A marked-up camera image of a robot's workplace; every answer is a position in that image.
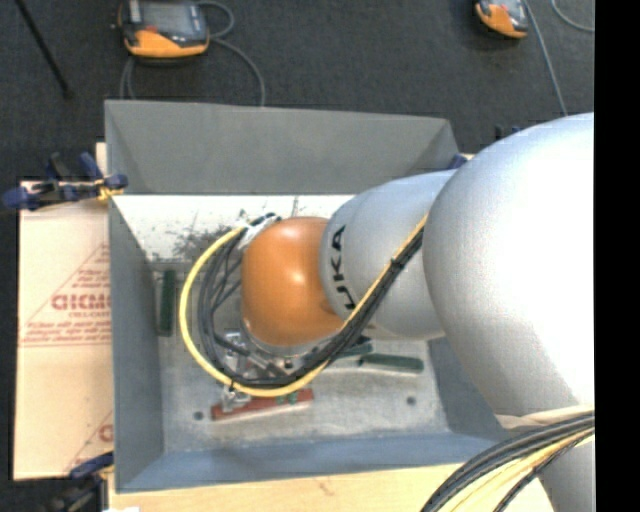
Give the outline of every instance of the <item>green object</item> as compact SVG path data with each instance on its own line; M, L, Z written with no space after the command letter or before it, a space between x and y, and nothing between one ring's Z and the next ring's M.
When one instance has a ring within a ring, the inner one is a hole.
M373 345L370 342L361 343L360 345L356 345L355 347L352 347L349 350L345 350L336 359L342 359L344 357L361 356L364 354L369 354L371 352L373 352Z
M162 297L160 299L160 318L158 334L171 336L173 334L173 316L176 303L176 271L165 270L162 275Z
M424 361L417 357L394 356L390 354L366 354L360 358L359 366L385 366L394 370L422 373Z

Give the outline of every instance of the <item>cable bundle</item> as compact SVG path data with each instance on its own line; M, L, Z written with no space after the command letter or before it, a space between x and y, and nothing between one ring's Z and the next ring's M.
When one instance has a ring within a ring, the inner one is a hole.
M458 468L436 489L422 512L491 510L488 505L495 501L497 491L507 487L492 509L503 512L545 467L594 435L595 413L591 411L498 443Z
M262 220L264 219L258 219L254 221L252 225L257 225L262 222ZM229 291L224 292L226 284L214 285L213 287L207 286L207 284L211 284L213 276L217 274L222 265L226 266L228 264L230 252L248 228L240 227L227 232L198 258L185 280L180 296L178 320L182 338L187 349L198 364L212 377L243 393L260 397L275 397L297 391L311 382L324 368L360 341L362 331L371 320L375 310L382 302L382 299L396 277L411 257L422 247L422 234L426 220L427 217L425 216L414 228L403 245L396 251L393 258L387 263L376 281L370 286L367 293L351 312L349 318L345 320L338 334L321 349L312 351L305 364L298 370L289 374L274 375L268 378L247 378L236 373L217 357L215 347L212 344L217 343L219 346L243 355L241 353L242 349L231 346L223 337L215 334L212 323L212 311L210 311L210 309L215 311L215 309L219 307L220 297L227 296ZM191 288L193 287L196 276L206 264L209 264L209 269L205 274L205 282L203 282L198 301L200 310L198 313L198 325L200 335L203 337L207 357L196 347L191 337L187 321L187 309Z

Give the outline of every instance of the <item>orange spherical end effector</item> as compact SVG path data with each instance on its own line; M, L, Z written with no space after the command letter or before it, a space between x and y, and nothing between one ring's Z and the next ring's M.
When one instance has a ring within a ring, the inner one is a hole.
M242 316L259 341L294 347L331 336L342 326L318 271L326 225L319 217L285 219L247 248L242 258Z

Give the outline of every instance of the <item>black wire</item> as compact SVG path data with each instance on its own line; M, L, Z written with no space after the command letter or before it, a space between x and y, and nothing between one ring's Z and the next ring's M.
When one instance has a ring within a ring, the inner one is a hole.
M224 293L224 290L227 286L227 280L229 278L229 276L235 272L235 270L240 266L240 264L242 263L242 258L237 258L236 262L233 264L233 266L231 268L229 268L229 258L231 256L231 252L232 251L227 251L227 255L224 259L224 270L223 270L223 274L222 274L222 280L220 281L220 283L218 283L215 288L213 290L211 290L211 294L215 293L216 289L218 291L217 295L216 295L216 299L213 302L213 305L211 306L211 310L210 313L214 313L216 311L216 309L218 309L220 306L222 306L222 304L224 304L224 302L231 296L231 294L233 293L233 291L239 286L240 281L237 281L234 285L232 285L232 288L230 291L227 291L227 293Z
M223 261L228 258L229 252L236 246L240 237L244 235L244 230L239 232L232 240L225 244L225 248L222 251L218 251L218 254L212 256L211 262L203 279L203 284L200 289L200 297L198 300L198 326L200 329L201 337L206 338L203 340L207 356L210 363L220 372L225 375L232 376L234 382L254 388L273 389L282 386L287 386L296 382L297 380L305 377L311 371L318 368L323 363L331 364L339 358L340 354L349 350L352 346L357 344L361 339L362 331L368 325L375 310L385 297L389 288L395 281L396 277L400 274L405 265L410 261L411 257L422 246L422 233L423 230L419 230L409 243L403 248L400 254L393 260L392 264L388 267L387 271L380 278L380 281L373 292L367 297L364 303L360 306L358 312L354 317L346 324L334 338L327 343L323 348L312 352L307 358L305 364L290 374L273 376L269 378L246 378L240 374L235 373L226 363L217 357L215 347L211 342L218 343L218 345L227 348L229 350L235 350L238 352L237 347L230 345L222 336L218 335L215 331L213 313L209 313L207 305L211 304L211 282L212 279L219 272L220 266Z
M595 414L589 412L498 443L470 459L447 478L431 495L422 512L440 510L464 488L504 464L531 455L569 436L593 429L594 426Z
M582 441L587 439L589 436L593 435L594 429L587 430L583 435L577 438L575 441L572 441L567 446L559 449L558 451L552 453L545 460L536 464L532 471L529 472L522 480L520 480L516 485L514 485L509 492L500 500L496 508L493 509L493 512L504 512L507 506L514 500L514 498L527 486L529 485L534 478L536 478L545 468L550 466L554 461L562 457L569 450L580 444Z
M60 71L60 67L58 66L58 63L56 62L51 51L49 50L47 43L44 41L42 34L38 29L38 26L36 25L35 21L33 20L33 17L31 16L31 13L29 12L29 9L27 9L26 4L24 3L24 0L15 0L15 4L18 7L20 14L22 15L22 19L24 20L24 22L27 24L27 27L31 31L31 35L35 39L36 44L38 45L38 48L40 48L40 51L42 52L43 57L47 61L47 64L49 65L49 69L51 69L53 76L58 82L58 85L62 90L62 95L64 96L65 99L73 98L73 91L71 90L71 88L69 87L69 84L64 78L62 71Z

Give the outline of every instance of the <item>blue clamp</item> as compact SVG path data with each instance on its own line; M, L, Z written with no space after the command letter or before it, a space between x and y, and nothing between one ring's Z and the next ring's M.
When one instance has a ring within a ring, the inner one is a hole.
M462 153L456 153L453 155L453 158L449 162L449 165L445 167L445 171L453 171L454 169L458 169L462 167L462 165L466 164L469 161L469 158L464 156Z
M73 485L49 500L49 512L78 512L95 503L92 510L104 510L108 505L107 481L101 471L114 463L113 452L104 453L82 463L69 473Z
M2 194L5 207L13 210L30 210L54 204L76 202L82 199L98 198L106 200L114 194L122 193L129 184L124 174L113 174L104 177L94 158L84 152L79 158L88 182L61 184L62 176L70 172L60 159L58 153L49 158L45 167L47 179L36 183L31 191L26 187L16 187Z

